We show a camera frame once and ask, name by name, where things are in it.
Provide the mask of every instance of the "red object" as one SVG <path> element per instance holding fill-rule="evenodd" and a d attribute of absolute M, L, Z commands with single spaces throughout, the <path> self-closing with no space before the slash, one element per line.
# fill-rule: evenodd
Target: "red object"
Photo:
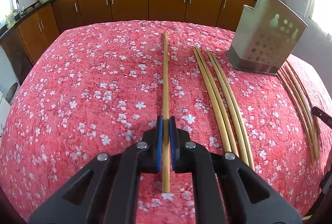
<path fill-rule="evenodd" d="M 199 46 L 208 60 L 209 49 L 241 108 L 256 172 L 302 215 L 311 207 L 320 192 L 332 129 L 318 120 L 320 159 L 311 165 L 303 128 L 280 80 L 230 65 L 225 52 L 233 32 L 133 20 L 63 32 L 22 84 L 4 126 L 0 186 L 26 220 L 98 153 L 122 153 L 155 126 L 162 114 L 164 31 L 170 39 L 170 115 L 177 127 L 209 151 L 223 153 L 193 53 L 193 46 Z M 332 114 L 331 97 L 315 69 L 293 55 L 288 60 L 313 105 Z M 136 223 L 195 223 L 191 175 L 172 172 L 171 193 L 160 187 L 160 174 L 141 175 Z"/>

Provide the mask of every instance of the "metal screw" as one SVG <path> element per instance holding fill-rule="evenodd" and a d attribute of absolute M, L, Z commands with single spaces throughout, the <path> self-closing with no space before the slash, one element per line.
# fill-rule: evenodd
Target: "metal screw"
<path fill-rule="evenodd" d="M 100 153 L 98 156 L 97 156 L 97 159 L 99 161 L 105 161 L 108 159 L 108 155 L 106 153 Z"/>
<path fill-rule="evenodd" d="M 186 147 L 189 149 L 193 149 L 196 147 L 196 144 L 194 142 L 186 142 Z"/>
<path fill-rule="evenodd" d="M 235 154 L 231 153 L 231 152 L 227 152 L 225 154 L 225 158 L 228 160 L 234 160 L 235 159 Z"/>
<path fill-rule="evenodd" d="M 139 149 L 145 149 L 145 148 L 147 148 L 147 143 L 146 142 L 139 142 L 139 143 L 137 143 L 136 146 Z"/>

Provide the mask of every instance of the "bamboo stick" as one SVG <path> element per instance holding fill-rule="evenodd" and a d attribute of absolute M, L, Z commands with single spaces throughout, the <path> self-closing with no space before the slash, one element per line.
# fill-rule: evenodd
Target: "bamboo stick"
<path fill-rule="evenodd" d="M 164 32 L 163 69 L 163 143 L 162 143 L 162 191 L 170 192 L 170 144 L 169 144 L 169 105 L 168 105 L 168 40 Z"/>
<path fill-rule="evenodd" d="M 220 108 L 220 111 L 221 111 L 222 118 L 224 120 L 224 124 L 225 124 L 225 127 L 226 127 L 226 131 L 227 131 L 227 135 L 228 135 L 228 139 L 229 139 L 229 142 L 230 142 L 230 147 L 232 149 L 232 152 L 234 154 L 236 154 L 237 156 L 239 156 L 239 152 L 237 151 L 237 146 L 236 146 L 233 130 L 232 130 L 232 127 L 230 125 L 229 118 L 228 118 L 224 103 L 221 99 L 219 90 L 217 88 L 217 85 L 215 84 L 215 80 L 213 79 L 212 74 L 211 74 L 211 72 L 210 72 L 210 70 L 209 70 L 202 54 L 200 53 L 199 49 L 196 48 L 196 51 L 197 51 L 198 56 L 200 57 L 200 60 L 203 64 L 205 72 L 206 72 L 206 74 L 207 74 L 207 76 L 210 80 L 210 83 L 212 85 L 212 89 L 215 93 L 215 97 L 217 98 L 217 102 L 218 102 L 218 105 L 219 105 L 219 108 Z"/>
<path fill-rule="evenodd" d="M 215 70 L 215 73 L 217 75 L 219 84 L 221 86 L 222 92 L 225 96 L 225 100 L 226 100 L 226 103 L 227 103 L 227 106 L 228 106 L 228 110 L 230 112 L 230 116 L 231 116 L 231 119 L 232 119 L 232 122 L 233 122 L 234 130 L 235 130 L 235 134 L 236 134 L 236 138 L 237 138 L 237 142 L 238 142 L 238 145 L 239 145 L 241 159 L 243 160 L 243 162 L 245 162 L 247 165 L 249 165 L 247 149 L 246 149 L 246 146 L 245 146 L 245 143 L 244 143 L 244 138 L 243 138 L 243 135 L 242 135 L 242 130 L 241 130 L 239 118 L 236 114 L 232 98 L 231 98 L 230 93 L 228 91 L 228 88 L 225 84 L 225 81 L 223 80 L 223 78 L 221 76 L 221 73 L 220 73 L 220 71 L 217 67 L 217 64 L 216 64 L 215 60 L 213 59 L 213 57 L 212 57 L 212 55 L 209 51 L 207 51 L 207 55 L 209 56 L 210 62 L 212 63 L 212 66 L 213 66 L 213 68 Z"/>
<path fill-rule="evenodd" d="M 291 71 L 289 70 L 289 68 L 287 66 L 284 66 L 284 73 L 286 73 L 286 79 L 288 80 L 290 86 L 293 89 L 293 92 L 295 93 L 295 96 L 298 99 L 298 102 L 301 105 L 301 108 L 302 108 L 302 111 L 304 114 L 304 118 L 306 119 L 307 124 L 308 124 L 309 133 L 310 133 L 311 141 L 312 141 L 312 145 L 313 145 L 314 156 L 315 156 L 315 159 L 317 159 L 319 157 L 319 147 L 318 147 L 317 136 L 316 136 L 316 133 L 313 128 L 313 120 L 311 117 L 311 113 L 310 113 L 307 103 L 304 99 L 304 95 L 303 95 L 300 87 L 298 86 L 298 83 L 296 82 L 294 76 L 292 75 Z"/>
<path fill-rule="evenodd" d="M 237 104 L 235 95 L 233 93 L 232 88 L 230 87 L 230 85 L 228 83 L 228 80 L 227 80 L 227 78 L 225 76 L 225 73 L 222 70 L 222 68 L 221 68 L 221 66 L 220 66 L 220 64 L 219 64 L 219 62 L 218 62 L 218 60 L 217 60 L 217 58 L 215 57 L 214 54 L 212 54 L 212 58 L 214 59 L 216 65 L 217 65 L 218 71 L 221 74 L 221 77 L 222 77 L 222 79 L 225 82 L 225 85 L 226 85 L 227 90 L 228 90 L 228 92 L 230 94 L 231 100 L 233 102 L 233 106 L 235 108 L 235 112 L 236 112 L 237 118 L 238 118 L 239 123 L 240 123 L 241 131 L 242 131 L 242 136 L 243 136 L 244 144 L 245 144 L 246 151 L 247 151 L 247 156 L 248 156 L 248 161 L 249 161 L 249 167 L 252 168 L 253 170 L 255 170 L 254 158 L 253 158 L 252 152 L 251 152 L 250 141 L 249 141 L 249 137 L 248 137 L 248 134 L 247 134 L 247 129 L 246 129 L 246 127 L 244 125 L 244 122 L 243 122 L 243 119 L 242 119 L 242 115 L 241 115 L 241 111 L 240 111 L 239 105 Z"/>
<path fill-rule="evenodd" d="M 304 94 L 305 94 L 306 98 L 308 99 L 309 106 L 310 106 L 310 110 L 312 110 L 312 108 L 313 108 L 313 104 L 312 104 L 312 102 L 311 102 L 311 99 L 310 99 L 310 97 L 309 97 L 309 95 L 308 95 L 307 90 L 305 89 L 305 87 L 304 87 L 304 85 L 303 85 L 303 82 L 301 81 L 300 77 L 299 77 L 298 74 L 296 73 L 296 71 L 295 71 L 295 69 L 293 68 L 293 66 L 291 65 L 291 63 L 290 63 L 289 61 L 287 61 L 287 63 L 288 63 L 288 65 L 289 65 L 289 67 L 291 68 L 292 72 L 294 73 L 295 77 L 297 78 L 299 84 L 301 85 L 302 90 L 304 91 Z M 313 116 L 313 115 L 312 115 L 312 117 L 313 117 L 313 121 L 314 121 L 314 123 L 315 123 L 315 127 L 316 127 L 316 135 L 318 136 L 318 135 L 320 135 L 320 127 L 319 127 L 319 124 L 318 124 L 318 120 L 317 120 L 317 117 L 316 117 L 316 116 Z"/>
<path fill-rule="evenodd" d="M 205 83 L 205 86 L 206 86 L 206 89 L 207 89 L 207 93 L 209 94 L 209 97 L 210 97 L 210 101 L 211 101 L 211 104 L 212 104 L 213 111 L 215 113 L 215 118 L 217 120 L 217 125 L 218 125 L 218 129 L 219 129 L 219 133 L 220 133 L 220 137 L 221 137 L 221 141 L 222 141 L 222 146 L 223 146 L 225 152 L 231 152 L 230 142 L 229 142 L 229 139 L 228 139 L 228 136 L 227 136 L 224 120 L 221 116 L 221 111 L 220 111 L 220 108 L 219 108 L 219 105 L 218 105 L 218 102 L 217 102 L 217 98 L 216 98 L 215 93 L 213 91 L 212 85 L 209 81 L 209 78 L 206 74 L 206 71 L 203 67 L 203 64 L 200 60 L 200 57 L 199 57 L 199 55 L 198 55 L 198 53 L 195 49 L 194 49 L 194 53 L 195 53 L 196 61 L 197 61 L 198 66 L 200 68 L 200 72 L 202 73 L 202 76 L 203 76 L 203 80 L 204 80 L 204 83 Z"/>
<path fill-rule="evenodd" d="M 304 117 L 303 117 L 303 114 L 301 113 L 301 109 L 297 103 L 297 101 L 295 100 L 295 97 L 293 96 L 292 94 L 292 90 L 290 89 L 289 85 L 287 84 L 286 80 L 284 79 L 284 77 L 280 74 L 280 73 L 277 73 L 279 79 L 281 80 L 284 88 L 286 89 L 295 109 L 296 109 L 296 112 L 298 113 L 298 117 L 301 121 L 301 124 L 302 124 L 302 127 L 304 129 L 304 134 L 305 134 L 305 137 L 307 138 L 307 143 L 308 143 L 308 148 L 309 148 L 309 154 L 310 154 L 310 159 L 311 159 L 311 163 L 314 164 L 315 162 L 315 157 L 314 157 L 314 152 L 313 152 L 313 144 L 312 144 L 312 141 L 311 141 L 311 137 L 309 135 L 309 131 L 308 131 L 308 128 L 307 128 L 307 125 L 305 123 L 305 120 L 304 120 Z"/>

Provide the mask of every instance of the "chopstick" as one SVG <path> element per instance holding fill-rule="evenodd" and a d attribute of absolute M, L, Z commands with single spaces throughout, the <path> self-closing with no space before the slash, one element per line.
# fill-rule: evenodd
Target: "chopstick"
<path fill-rule="evenodd" d="M 313 120 L 311 117 L 311 112 L 308 109 L 307 103 L 304 99 L 303 93 L 300 90 L 298 83 L 296 82 L 294 76 L 292 75 L 291 71 L 289 70 L 289 68 L 286 65 L 284 66 L 284 71 L 285 71 L 284 73 L 286 73 L 286 75 L 285 75 L 286 79 L 288 80 L 288 83 L 290 84 L 290 86 L 302 108 L 304 118 L 308 124 L 309 133 L 310 133 L 311 141 L 312 141 L 312 145 L 313 145 L 314 156 L 315 156 L 315 159 L 317 159 L 319 157 L 319 146 L 318 146 L 317 136 L 313 129 Z"/>
<path fill-rule="evenodd" d="M 301 124 L 302 124 L 302 127 L 304 129 L 305 137 L 307 138 L 307 143 L 308 143 L 308 148 L 309 148 L 309 154 L 310 154 L 311 163 L 314 164 L 314 162 L 315 162 L 315 156 L 314 156 L 314 152 L 313 152 L 313 143 L 312 143 L 311 137 L 309 135 L 308 127 L 307 127 L 307 125 L 305 123 L 304 116 L 301 113 L 301 109 L 299 107 L 299 104 L 297 103 L 297 101 L 295 100 L 295 97 L 292 94 L 292 90 L 291 90 L 290 86 L 287 84 L 285 78 L 283 77 L 283 75 L 285 75 L 285 73 L 284 73 L 284 71 L 283 71 L 282 68 L 280 68 L 280 72 L 282 73 L 282 75 L 279 72 L 277 73 L 277 75 L 278 75 L 279 79 L 281 80 L 284 88 L 286 89 L 286 91 L 287 91 L 287 93 L 288 93 L 291 101 L 293 102 L 293 105 L 294 105 L 294 107 L 296 109 L 296 112 L 298 113 L 298 117 L 299 117 L 299 119 L 301 121 Z"/>
<path fill-rule="evenodd" d="M 169 144 L 169 105 L 168 105 L 168 40 L 164 32 L 163 69 L 163 142 L 162 142 L 162 191 L 170 192 L 170 144 Z"/>
<path fill-rule="evenodd" d="M 296 71 L 295 71 L 295 69 L 293 68 L 293 66 L 291 65 L 291 63 L 290 63 L 288 60 L 286 60 L 286 62 L 288 63 L 290 69 L 291 69 L 292 72 L 294 73 L 294 76 L 297 78 L 298 83 L 301 85 L 302 90 L 304 91 L 304 94 L 305 94 L 306 98 L 308 99 L 309 106 L 310 106 L 310 110 L 311 110 L 311 109 L 313 108 L 313 104 L 312 104 L 312 102 L 311 102 L 311 99 L 310 99 L 310 97 L 309 97 L 309 95 L 308 95 L 307 90 L 305 89 L 305 87 L 304 87 L 304 85 L 303 85 L 303 82 L 301 81 L 300 77 L 299 77 L 298 74 L 296 73 Z M 319 127 L 319 124 L 318 124 L 318 120 L 317 120 L 317 117 L 316 117 L 316 116 L 313 116 L 313 115 L 312 115 L 312 117 L 313 117 L 313 121 L 314 121 L 314 123 L 315 123 L 315 127 L 316 127 L 316 135 L 318 136 L 318 135 L 320 134 L 320 127 Z"/>
<path fill-rule="evenodd" d="M 228 136 L 227 136 L 225 123 L 224 123 L 224 120 L 223 120 L 222 115 L 221 115 L 221 111 L 220 111 L 220 108 L 219 108 L 219 105 L 218 105 L 218 102 L 217 102 L 217 98 L 216 98 L 215 93 L 213 91 L 210 80 L 209 80 L 209 78 L 206 74 L 206 71 L 203 67 L 203 64 L 200 60 L 200 57 L 199 57 L 199 55 L 198 55 L 198 53 L 195 49 L 194 49 L 194 54 L 195 54 L 198 66 L 200 68 L 200 72 L 202 73 L 203 80 L 204 80 L 204 83 L 205 83 L 205 86 L 206 86 L 206 89 L 207 89 L 207 93 L 209 94 L 209 97 L 210 97 L 210 101 L 211 101 L 211 104 L 212 104 L 213 111 L 215 113 L 215 118 L 217 120 L 217 125 L 218 125 L 218 129 L 219 129 L 220 137 L 221 137 L 221 142 L 222 142 L 222 145 L 223 145 L 223 148 L 224 148 L 224 152 L 231 152 L 230 142 L 229 142 L 229 139 L 228 139 Z"/>
<path fill-rule="evenodd" d="M 209 81 L 211 83 L 211 86 L 212 86 L 212 89 L 214 91 L 214 94 L 215 94 L 215 97 L 217 99 L 217 102 L 218 102 L 218 105 L 219 105 L 219 108 L 220 108 L 220 111 L 221 111 L 221 116 L 223 118 L 223 121 L 224 121 L 224 124 L 225 124 L 225 127 L 226 127 L 226 132 L 227 132 L 227 135 L 228 135 L 228 139 L 229 139 L 229 142 L 230 142 L 230 147 L 232 149 L 232 152 L 234 154 L 236 154 L 237 156 L 239 156 L 239 153 L 237 151 L 237 147 L 236 147 L 236 142 L 235 142 L 235 138 L 234 138 L 234 134 L 233 134 L 233 130 L 232 130 L 232 127 L 230 125 L 230 122 L 229 122 L 229 119 L 228 119 L 228 115 L 227 115 L 227 112 L 226 112 L 226 109 L 225 109 L 225 106 L 224 106 L 224 103 L 221 99 L 221 96 L 220 96 L 220 93 L 219 93 L 219 90 L 217 88 L 217 85 L 215 84 L 215 81 L 212 77 L 212 74 L 203 58 L 203 56 L 201 55 L 199 49 L 195 48 L 196 49 L 196 52 L 198 54 L 198 56 L 200 57 L 200 60 L 203 64 L 203 67 L 205 69 L 205 72 L 207 74 L 207 77 L 209 78 Z"/>
<path fill-rule="evenodd" d="M 245 162 L 248 166 L 250 166 L 250 168 L 255 170 L 254 160 L 253 160 L 253 156 L 252 156 L 252 153 L 251 153 L 251 148 L 250 148 L 250 143 L 249 143 L 247 131 L 245 129 L 245 125 L 243 123 L 241 112 L 240 112 L 239 106 L 236 102 L 233 91 L 230 88 L 230 85 L 227 81 L 225 73 L 221 69 L 217 59 L 209 51 L 207 51 L 207 55 L 209 56 L 210 62 L 212 63 L 212 66 L 213 66 L 213 68 L 215 70 L 215 73 L 217 75 L 219 84 L 221 86 L 222 92 L 225 96 L 225 100 L 226 100 L 226 103 L 227 103 L 227 106 L 228 106 L 228 110 L 230 112 L 230 116 L 231 116 L 231 119 L 232 119 L 232 122 L 233 122 L 234 130 L 235 130 L 235 134 L 236 134 L 236 138 L 237 138 L 237 142 L 238 142 L 238 145 L 239 145 L 240 157 L 243 160 L 243 162 Z M 247 142 L 248 149 L 247 149 L 244 137 L 246 137 L 247 140 L 248 140 L 248 142 Z"/>

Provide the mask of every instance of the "table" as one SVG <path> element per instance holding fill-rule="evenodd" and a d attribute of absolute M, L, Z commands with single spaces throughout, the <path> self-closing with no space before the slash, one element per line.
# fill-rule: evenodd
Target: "table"
<path fill-rule="evenodd" d="M 193 47 L 214 52 L 243 113 L 256 172 L 303 215 L 319 193 L 332 132 L 320 122 L 320 159 L 307 142 L 277 77 L 239 72 L 225 55 L 233 32 L 195 24 L 129 21 L 63 32 L 24 81 L 0 148 L 0 185 L 28 219 L 99 152 L 117 154 L 155 126 L 162 113 L 162 33 L 169 36 L 170 115 L 211 152 L 223 148 Z M 314 68 L 289 57 L 314 105 L 332 114 L 332 100 Z M 143 174 L 137 223 L 194 223 L 190 174 Z"/>

